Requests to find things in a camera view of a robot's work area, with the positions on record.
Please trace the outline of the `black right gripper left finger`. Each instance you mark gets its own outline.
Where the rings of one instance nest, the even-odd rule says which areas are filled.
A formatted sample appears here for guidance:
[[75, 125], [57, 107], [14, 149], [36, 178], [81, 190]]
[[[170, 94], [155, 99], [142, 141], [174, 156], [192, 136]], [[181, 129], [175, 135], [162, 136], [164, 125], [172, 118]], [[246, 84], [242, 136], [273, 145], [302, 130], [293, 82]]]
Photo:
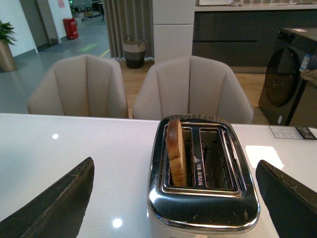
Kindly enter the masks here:
[[94, 182], [88, 157], [25, 206], [0, 223], [2, 238], [75, 238]]

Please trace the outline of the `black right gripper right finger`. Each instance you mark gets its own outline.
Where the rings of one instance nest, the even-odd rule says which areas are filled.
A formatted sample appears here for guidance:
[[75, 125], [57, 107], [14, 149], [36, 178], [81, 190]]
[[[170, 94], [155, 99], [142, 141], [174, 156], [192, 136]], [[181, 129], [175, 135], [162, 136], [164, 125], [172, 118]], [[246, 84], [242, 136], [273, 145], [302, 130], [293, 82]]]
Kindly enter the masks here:
[[256, 168], [260, 194], [281, 238], [317, 236], [317, 193], [269, 162]]

